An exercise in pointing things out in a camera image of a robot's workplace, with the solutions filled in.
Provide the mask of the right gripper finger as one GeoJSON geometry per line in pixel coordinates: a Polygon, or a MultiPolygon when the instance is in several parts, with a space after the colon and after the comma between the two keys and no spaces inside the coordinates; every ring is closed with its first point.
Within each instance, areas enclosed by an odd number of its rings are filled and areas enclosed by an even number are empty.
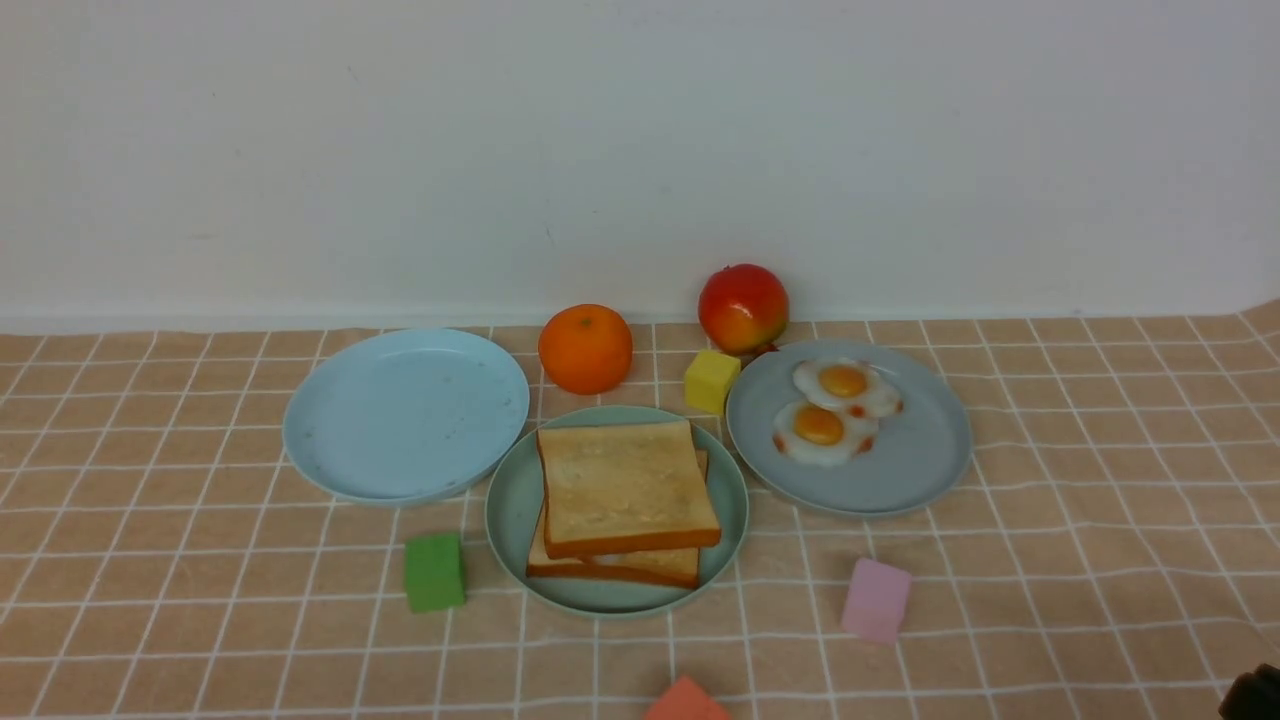
{"type": "Polygon", "coordinates": [[[1239,675],[1219,705],[1222,720],[1279,720],[1279,669],[1260,664],[1253,671],[1239,675]]]}

